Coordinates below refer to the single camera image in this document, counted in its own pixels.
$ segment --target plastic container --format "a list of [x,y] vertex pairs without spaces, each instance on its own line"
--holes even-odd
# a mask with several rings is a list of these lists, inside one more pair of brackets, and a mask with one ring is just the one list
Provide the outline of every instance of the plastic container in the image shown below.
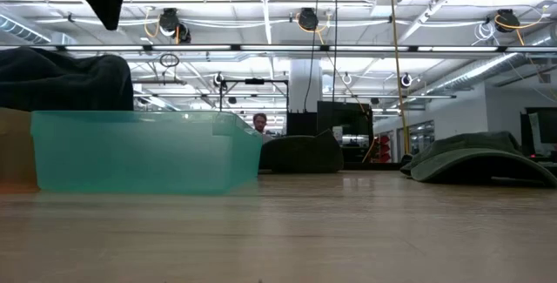
[[256,181],[262,138],[215,111],[35,111],[39,187],[220,194]]

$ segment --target wooden table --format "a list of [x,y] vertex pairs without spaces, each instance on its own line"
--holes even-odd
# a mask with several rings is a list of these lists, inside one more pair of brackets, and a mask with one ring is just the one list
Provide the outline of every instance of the wooden table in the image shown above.
[[0,195],[0,282],[555,282],[556,193],[344,172],[224,197]]

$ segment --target dark green fabric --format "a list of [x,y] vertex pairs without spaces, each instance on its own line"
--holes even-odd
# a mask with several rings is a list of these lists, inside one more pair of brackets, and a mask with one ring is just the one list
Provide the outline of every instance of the dark green fabric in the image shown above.
[[420,182],[450,183],[493,177],[539,180],[557,187],[557,178],[542,166],[524,158],[513,135],[507,131],[461,134],[433,142],[402,167]]
[[289,136],[263,145],[259,169],[274,172],[334,173],[344,166],[339,143],[331,131],[316,137]]

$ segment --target ventilation duct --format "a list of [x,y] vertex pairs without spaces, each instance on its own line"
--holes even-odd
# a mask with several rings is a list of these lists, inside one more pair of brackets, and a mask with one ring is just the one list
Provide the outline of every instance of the ventilation duct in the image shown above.
[[42,30],[23,18],[0,8],[0,30],[30,44],[76,44],[76,40],[61,32]]
[[[525,44],[527,46],[556,46],[557,45],[557,24],[551,24],[542,30],[538,30],[528,35]],[[432,94],[442,91],[445,88],[461,89],[471,87],[490,77],[509,71],[513,67],[518,68],[527,63],[527,58],[523,53],[505,53],[501,56],[488,60],[479,60],[466,65],[442,79],[443,82],[427,86],[427,90],[416,91],[415,94]]]

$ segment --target cardboard box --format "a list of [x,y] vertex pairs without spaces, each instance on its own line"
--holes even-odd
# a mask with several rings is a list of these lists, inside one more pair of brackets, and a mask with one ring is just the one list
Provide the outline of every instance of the cardboard box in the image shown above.
[[0,108],[0,193],[38,192],[29,112]]

